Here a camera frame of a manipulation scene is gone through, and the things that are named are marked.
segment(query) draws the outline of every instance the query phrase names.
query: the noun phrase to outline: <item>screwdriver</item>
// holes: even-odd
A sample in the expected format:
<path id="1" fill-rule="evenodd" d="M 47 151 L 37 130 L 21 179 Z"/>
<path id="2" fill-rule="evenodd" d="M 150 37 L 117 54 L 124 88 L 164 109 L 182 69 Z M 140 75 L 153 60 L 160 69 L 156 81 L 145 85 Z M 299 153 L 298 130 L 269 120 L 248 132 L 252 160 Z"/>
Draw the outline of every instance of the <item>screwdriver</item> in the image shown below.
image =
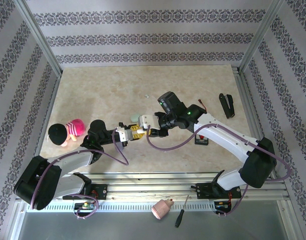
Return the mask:
<path id="1" fill-rule="evenodd" d="M 185 211 L 184 211 L 184 208 L 186 207 L 186 203 L 187 203 L 188 197 L 189 197 L 189 195 L 187 195 L 187 198 L 186 198 L 186 201 L 185 201 L 185 203 L 184 203 L 183 209 L 181 210 L 180 214 L 179 214 L 178 217 L 177 217 L 177 220 L 176 220 L 176 223 L 175 223 L 175 227 L 176 227 L 176 228 L 179 227 L 179 225 L 180 225 L 181 222 L 182 222 L 182 217 L 183 217 L 183 214 L 184 214 L 184 212 L 185 212 Z"/>

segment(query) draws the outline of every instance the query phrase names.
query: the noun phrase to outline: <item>striped wallpaper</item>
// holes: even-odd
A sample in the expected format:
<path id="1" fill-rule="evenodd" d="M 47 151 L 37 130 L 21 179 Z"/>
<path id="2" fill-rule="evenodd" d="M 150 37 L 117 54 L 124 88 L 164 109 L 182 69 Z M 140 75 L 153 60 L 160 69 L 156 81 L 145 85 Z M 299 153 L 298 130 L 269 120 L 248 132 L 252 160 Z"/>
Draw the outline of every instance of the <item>striped wallpaper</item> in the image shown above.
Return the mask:
<path id="1" fill-rule="evenodd" d="M 271 0 L 27 0 L 65 67 L 238 66 Z"/>
<path id="2" fill-rule="evenodd" d="M 262 132 L 291 166 L 286 185 L 306 239 L 306 0 L 283 3 L 245 78 Z"/>
<path id="3" fill-rule="evenodd" d="M 12 0 L 0 0 L 0 239 L 14 185 L 35 155 L 56 80 Z"/>

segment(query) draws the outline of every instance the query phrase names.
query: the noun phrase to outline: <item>plush doll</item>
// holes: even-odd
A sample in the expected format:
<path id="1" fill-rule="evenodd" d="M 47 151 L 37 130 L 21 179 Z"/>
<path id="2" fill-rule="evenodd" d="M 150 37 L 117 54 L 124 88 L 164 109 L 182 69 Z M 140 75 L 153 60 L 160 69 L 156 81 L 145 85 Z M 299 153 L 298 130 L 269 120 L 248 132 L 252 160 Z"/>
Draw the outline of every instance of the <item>plush doll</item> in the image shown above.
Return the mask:
<path id="1" fill-rule="evenodd" d="M 69 139 L 75 142 L 77 140 L 76 137 L 82 135 L 84 132 L 85 125 L 83 121 L 74 119 L 66 125 L 60 123 L 51 125 L 48 129 L 48 136 L 54 144 L 65 147 Z"/>

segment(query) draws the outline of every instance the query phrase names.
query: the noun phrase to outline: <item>red cable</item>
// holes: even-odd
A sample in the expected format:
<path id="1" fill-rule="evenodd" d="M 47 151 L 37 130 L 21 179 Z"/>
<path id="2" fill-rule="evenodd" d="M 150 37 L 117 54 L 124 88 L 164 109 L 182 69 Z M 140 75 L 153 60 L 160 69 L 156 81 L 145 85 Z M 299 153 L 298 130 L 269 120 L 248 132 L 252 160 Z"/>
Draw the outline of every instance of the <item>red cable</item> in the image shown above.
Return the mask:
<path id="1" fill-rule="evenodd" d="M 203 105 L 203 107 L 205 108 L 205 111 L 207 111 L 207 109 L 206 109 L 205 105 L 202 103 L 202 100 L 201 100 L 201 99 L 199 99 L 198 101 L 199 101 L 199 103 L 200 103 L 200 104 L 202 104 L 202 105 Z"/>

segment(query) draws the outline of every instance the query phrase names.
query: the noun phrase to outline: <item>metal bar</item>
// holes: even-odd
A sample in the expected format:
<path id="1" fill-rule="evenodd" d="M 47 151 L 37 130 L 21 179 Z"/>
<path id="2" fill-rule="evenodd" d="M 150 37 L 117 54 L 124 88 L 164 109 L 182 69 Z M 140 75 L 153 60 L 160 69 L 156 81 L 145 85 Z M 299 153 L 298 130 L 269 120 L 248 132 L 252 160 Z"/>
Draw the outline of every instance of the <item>metal bar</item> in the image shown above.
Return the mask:
<path id="1" fill-rule="evenodd" d="M 48 62 L 52 66 L 53 70 L 56 73 L 57 77 L 61 77 L 63 70 L 57 61 L 53 51 L 51 50 L 43 32 L 41 31 L 38 23 L 35 20 L 34 15 L 32 14 L 31 10 L 29 9 L 25 0 L 14 0 L 14 3 L 21 13 L 23 19 L 26 21 L 30 31 L 32 32 L 36 42 L 41 47 L 44 55 L 46 56 Z"/>
<path id="2" fill-rule="evenodd" d="M 139 182 L 135 182 L 135 181 L 101 181 L 101 180 L 93 180 L 92 183 L 94 184 L 107 184 L 109 186 L 117 186 L 117 187 L 128 187 L 128 186 L 131 186 L 131 184 L 135 184 L 137 186 L 145 186 L 145 187 L 148 187 L 148 186 L 188 186 L 190 187 L 191 185 L 197 183 L 195 180 L 183 180 L 183 181 L 139 181 Z M 254 190 L 255 188 L 252 188 L 251 186 L 249 186 L 248 188 L 249 190 Z M 264 184 L 261 189 L 265 189 L 265 190 L 271 190 L 271 189 L 286 189 L 285 188 L 285 185 L 281 182 L 281 183 L 273 183 L 273 184 Z"/>
<path id="3" fill-rule="evenodd" d="M 28 204 L 24 201 L 16 201 L 10 216 L 10 222 L 6 229 L 6 235 L 4 239 L 17 240 L 19 238 L 20 231 L 22 229 L 23 221 L 26 214 Z"/>
<path id="4" fill-rule="evenodd" d="M 304 236 L 300 229 L 295 211 L 290 200 L 277 201 L 279 212 L 285 227 L 288 239 L 303 240 Z"/>
<path id="5" fill-rule="evenodd" d="M 289 196 L 287 191 L 283 192 L 284 194 L 279 193 L 272 193 L 272 194 L 266 194 L 266 192 L 262 191 L 258 194 L 255 194 L 254 192 L 248 192 L 247 197 L 243 198 L 243 201 L 277 201 L 277 200 L 289 200 Z M 153 202 L 153 201 L 159 201 L 161 199 L 167 199 L 172 198 L 175 201 L 177 200 L 183 200 L 185 196 L 188 194 L 193 194 L 190 191 L 181 191 L 181 192 L 109 192 L 107 193 L 107 199 L 112 201 L 118 201 L 118 202 Z M 200 201 L 197 198 L 192 198 L 190 201 Z M 227 201 L 227 198 L 223 199 L 217 199 L 217 201 Z"/>
<path id="6" fill-rule="evenodd" d="M 57 91 L 58 91 L 58 88 L 59 88 L 60 81 L 61 81 L 61 76 L 57 77 L 57 80 L 56 80 L 56 84 L 55 84 L 55 87 L 54 87 L 54 92 L 53 92 L 51 101 L 49 103 L 48 111 L 46 113 L 46 118 L 45 118 L 45 121 L 44 121 L 42 133 L 41 133 L 41 136 L 38 140 L 38 145 L 37 145 L 37 149 L 36 149 L 36 152 L 35 152 L 36 156 L 38 156 L 40 154 L 41 150 L 42 150 L 44 137 L 45 137 L 45 134 L 47 132 L 48 122 L 49 122 L 49 119 L 51 118 L 51 113 L 52 113 L 52 109 L 53 109 L 53 106 L 54 106 L 54 103 L 55 103 L 55 99 L 56 99 L 56 95 L 57 95 Z"/>
<path id="7" fill-rule="evenodd" d="M 240 73 L 245 71 L 249 61 L 252 59 L 258 45 L 262 41 L 267 29 L 272 23 L 275 15 L 277 14 L 280 7 L 282 6 L 283 2 L 284 0 L 273 0 L 270 6 L 268 7 L 264 18 L 261 21 L 256 33 L 254 34 L 254 37 L 244 54 L 241 64 L 239 65 Z"/>
<path id="8" fill-rule="evenodd" d="M 176 180 L 176 179 L 208 179 L 213 180 L 218 173 L 206 173 L 206 172 L 188 172 L 188 173 L 140 173 L 140 172 L 131 172 L 131 173 L 82 173 L 86 177 L 94 180 L 139 180 L 142 181 L 144 179 L 165 179 L 165 180 Z"/>
<path id="9" fill-rule="evenodd" d="M 234 76 L 237 89 L 242 100 L 245 116 L 250 127 L 251 135 L 252 137 L 255 137 L 257 139 L 262 139 L 263 133 L 259 126 L 259 122 L 255 113 L 255 108 L 253 106 L 249 91 L 247 89 L 244 75 L 236 74 Z"/>
<path id="10" fill-rule="evenodd" d="M 144 213 L 151 212 L 152 206 L 156 202 L 100 202 L 98 213 Z M 175 202 L 173 206 L 170 207 L 172 212 L 179 212 L 183 208 L 184 202 Z M 52 202 L 46 208 L 42 210 L 31 210 L 30 207 L 27 208 L 28 213 L 71 213 L 74 210 L 72 202 Z M 188 212 L 213 212 L 215 211 L 215 205 L 213 201 L 199 201 L 199 202 L 188 202 L 187 209 Z M 90 210 L 82 210 L 81 212 L 90 212 Z"/>

